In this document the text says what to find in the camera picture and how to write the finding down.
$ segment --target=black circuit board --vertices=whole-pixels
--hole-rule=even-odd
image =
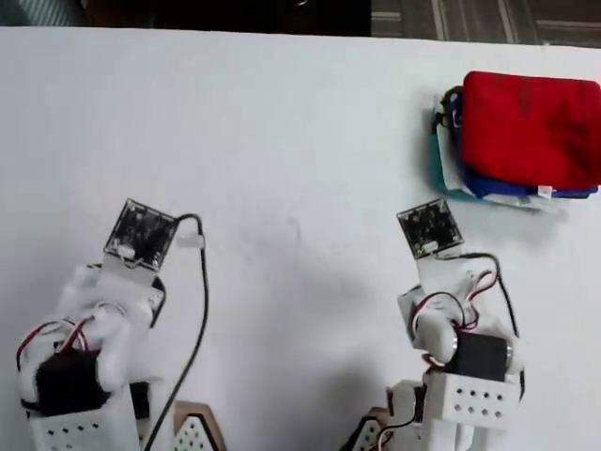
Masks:
[[[168,214],[128,199],[104,252],[123,258],[128,264],[158,271],[177,229],[177,220]],[[119,249],[132,249],[131,257],[123,257]]]
[[[413,257],[427,257],[463,243],[461,233],[444,199],[396,215]]]

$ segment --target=white 3d-printed part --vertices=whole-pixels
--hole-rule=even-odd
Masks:
[[[512,383],[436,373],[427,385],[424,415],[429,419],[507,429],[519,405],[519,387]]]
[[[29,419],[37,451],[140,449],[129,386],[96,411]]]
[[[217,451],[200,418],[189,416],[176,436],[176,451]]]
[[[367,451],[376,444],[376,439],[381,430],[378,421],[367,420],[363,424],[361,432],[357,436],[357,442],[355,442],[352,451]]]

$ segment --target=red cloth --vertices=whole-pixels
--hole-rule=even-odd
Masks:
[[[461,159],[480,174],[576,190],[601,184],[596,82],[470,72]]]

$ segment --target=wire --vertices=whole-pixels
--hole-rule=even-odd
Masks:
[[[415,336],[417,334],[417,318],[419,317],[420,313],[422,312],[422,310],[424,310],[424,308],[426,307],[426,305],[436,296],[439,295],[446,295],[449,296],[453,302],[457,305],[457,307],[459,307],[459,311],[461,312],[461,324],[459,325],[458,323],[456,323],[456,321],[453,321],[455,323],[455,325],[457,325],[458,327],[465,327],[466,326],[466,312],[463,309],[463,307],[461,306],[461,302],[457,299],[457,297],[452,294],[449,293],[448,291],[436,291],[434,293],[428,294],[425,298],[423,298],[416,306],[415,309],[413,310],[413,316],[411,318],[411,331],[413,332],[413,336]]]
[[[391,438],[394,435],[394,432],[392,432],[395,429],[400,429],[400,428],[405,428],[407,426],[409,426],[411,423],[413,423],[413,421],[415,421],[415,414],[413,415],[413,417],[406,421],[405,423],[401,423],[400,425],[392,425],[392,426],[387,426],[385,428],[382,428],[380,430],[380,432],[378,433],[378,439],[376,441],[376,446],[372,446],[372,448],[370,448],[370,451],[372,451],[373,449],[376,449],[377,451],[382,451],[382,446],[384,446],[384,444],[388,443]],[[389,434],[387,434],[387,438],[386,440],[384,440],[384,434],[386,434],[387,432],[390,432]]]
[[[200,235],[204,238],[205,233],[203,231],[203,222],[200,219],[200,216],[198,216],[197,214],[193,214],[193,213],[183,214],[176,219],[177,225],[179,226],[179,224],[182,221],[185,221],[187,219],[195,220],[196,226],[198,229],[198,235]],[[196,337],[196,343],[194,344],[194,348],[193,348],[192,353],[190,354],[188,362],[182,369],[181,374],[179,375],[179,378],[177,379],[177,382],[174,385],[173,390],[171,391],[171,395],[167,398],[167,401],[165,402],[165,405],[162,408],[161,414],[159,415],[157,422],[155,423],[154,427],[152,428],[152,431],[150,432],[150,435],[148,436],[148,440],[146,441],[146,445],[144,446],[144,451],[151,450],[152,444],[154,444],[154,441],[156,440],[157,435],[159,434],[159,430],[161,430],[162,423],[164,422],[165,417],[169,413],[169,410],[171,409],[171,406],[173,405],[173,403],[176,399],[177,392],[179,392],[181,385],[185,381],[186,376],[188,376],[188,373],[190,372],[190,368],[192,368],[192,365],[193,365],[194,361],[196,360],[196,355],[198,354],[198,350],[200,350],[200,345],[202,344],[203,337],[205,336],[205,330],[207,329],[207,322],[208,322],[208,276],[207,276],[207,255],[205,252],[204,245],[200,248],[200,263],[201,263],[200,271],[201,271],[201,275],[202,275],[202,279],[203,279],[203,289],[204,289],[204,298],[205,298],[203,319],[202,319],[202,323],[200,325],[200,330],[198,332],[198,336]]]
[[[486,277],[488,277],[489,275],[493,275],[493,274],[494,274],[494,277],[492,278],[492,280],[490,282],[488,282],[487,284],[480,287],[480,283]],[[486,270],[486,271],[482,271],[482,272],[480,272],[480,274],[478,274],[478,277],[476,277],[476,281],[473,285],[473,289],[466,296],[466,299],[470,303],[470,307],[473,312],[473,320],[471,322],[469,322],[468,324],[466,324],[465,327],[463,327],[462,329],[464,329],[466,331],[472,331],[478,327],[478,323],[480,321],[480,312],[478,311],[476,306],[473,304],[473,300],[479,294],[482,294],[485,291],[493,288],[496,283],[497,283],[497,274],[495,272],[492,272],[491,270]]]
[[[73,343],[75,342],[75,339],[80,334],[83,334],[82,329],[84,328],[85,324],[92,319],[93,319],[93,317],[88,317],[88,318],[84,318],[81,321],[79,321],[75,325],[73,330],[69,333],[69,335],[67,335],[67,338],[65,338],[65,341],[63,341],[63,344],[58,349],[57,353],[64,354],[67,350],[70,350],[71,347],[73,346]]]
[[[38,334],[45,329],[47,326],[50,326],[52,324],[56,324],[57,321],[48,321],[48,322],[44,322],[42,324],[40,324],[38,327],[36,327],[33,331],[31,331],[29,334],[27,334],[25,336],[25,338],[23,339],[23,341],[21,342],[21,345],[19,345],[19,348],[17,348],[17,370],[19,372],[21,372],[21,354],[23,354],[23,351],[25,350],[25,348],[27,348],[27,345],[29,345],[29,343],[31,343],[31,341],[38,336]]]
[[[67,325],[69,328],[71,328],[72,331],[71,331],[71,333],[69,333],[68,337],[71,336],[74,328],[76,327],[75,323],[72,322],[70,319],[67,319],[67,318],[53,319],[53,320],[46,321],[46,322],[40,324],[33,331],[28,333],[25,336],[25,338],[23,339],[23,341],[21,342],[21,344],[19,345],[19,348],[17,348],[16,360],[17,360],[17,370],[19,372],[21,372],[21,356],[23,355],[23,352],[25,351],[27,346],[29,346],[29,344],[33,341],[33,339],[36,336],[38,336],[39,334],[42,334],[42,333],[48,334],[50,331],[44,331],[44,329],[46,329],[48,326],[52,326],[53,324],[58,324],[59,325],[58,329],[60,329],[60,324]],[[85,334],[81,331],[81,329],[75,334],[73,341],[75,340],[75,338],[77,338],[79,340],[82,350],[89,349],[89,345],[87,343],[87,338],[85,337]]]
[[[501,264],[499,259],[494,254],[489,254],[486,252],[468,252],[466,254],[460,254],[458,256],[448,256],[442,257],[436,254],[436,258],[439,260],[458,260],[458,259],[478,259],[478,258],[486,258],[492,260],[495,265],[495,272],[497,273],[496,280],[499,281],[499,286],[501,287],[501,291],[503,293],[503,297],[505,298],[505,303],[507,305],[507,312],[509,313],[509,320],[511,320],[511,327],[514,330],[514,335],[519,338],[519,329],[517,328],[516,321],[516,313],[514,312],[514,307],[511,304],[511,297],[509,296],[509,292],[507,291],[507,287],[503,282],[503,278],[501,275]],[[521,370],[519,373],[519,387],[520,387],[520,396],[519,398],[523,398],[526,393],[526,371]]]

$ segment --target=white plastic bracket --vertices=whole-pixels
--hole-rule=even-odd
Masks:
[[[424,417],[476,428],[507,429],[519,405],[519,387],[456,374],[427,381]]]

